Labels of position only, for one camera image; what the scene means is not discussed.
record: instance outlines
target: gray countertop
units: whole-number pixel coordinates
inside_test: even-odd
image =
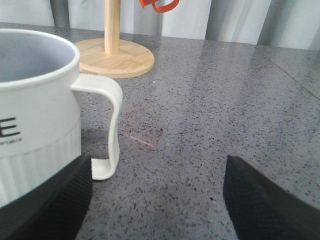
[[[0,23],[72,42],[101,31]],[[320,209],[318,51],[121,34],[149,48],[154,69],[123,90],[120,160],[95,181],[77,240],[235,240],[223,199],[227,155],[240,156]],[[108,156],[112,105],[82,100],[82,150]]]

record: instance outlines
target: black text on mug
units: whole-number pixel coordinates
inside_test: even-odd
[[[15,117],[0,119],[0,138],[6,138],[20,134],[20,132],[16,130],[17,125],[13,122],[15,120]]]

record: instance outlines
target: black object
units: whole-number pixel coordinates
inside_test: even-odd
[[[0,208],[0,240],[73,240],[91,197],[91,159],[82,155]]]
[[[320,240],[320,211],[237,156],[228,156],[223,198],[240,240]]]

